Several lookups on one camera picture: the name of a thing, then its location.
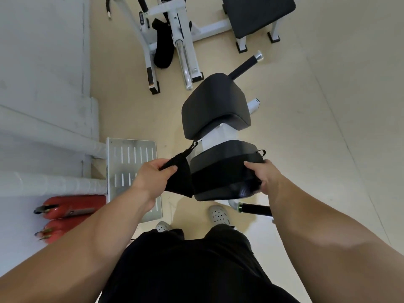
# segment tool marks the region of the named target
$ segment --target black padded cushion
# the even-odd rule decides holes
[[[186,139],[199,140],[221,123],[236,130],[251,126],[243,91],[224,73],[207,77],[182,106]]]
[[[198,201],[241,199],[252,196],[261,181],[244,161],[263,163],[255,145],[229,140],[195,156],[190,164],[194,196]]]
[[[223,0],[223,5],[238,39],[255,33],[296,8],[293,0]]]

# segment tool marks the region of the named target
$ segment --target bench leg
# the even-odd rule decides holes
[[[239,53],[244,53],[247,52],[247,46],[246,46],[246,40],[247,40],[247,36],[244,36],[243,38],[236,38],[237,42],[235,43],[237,46],[237,50]]]
[[[279,33],[278,33],[279,22],[280,22],[280,19],[278,19],[274,23],[272,23],[272,30],[270,30],[267,33],[272,44],[274,44],[275,42],[280,42],[280,37],[279,37]]]

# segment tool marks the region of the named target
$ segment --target white pipe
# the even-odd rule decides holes
[[[0,171],[0,197],[104,194],[106,180]]]
[[[107,158],[105,143],[70,132],[1,105],[0,130],[32,141],[89,154],[96,158]]]

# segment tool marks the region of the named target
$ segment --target black weight bench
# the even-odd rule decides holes
[[[280,41],[279,20],[296,8],[293,0],[223,0],[223,10],[229,17],[237,39],[239,53],[247,51],[246,36],[270,25],[268,32],[271,43]]]

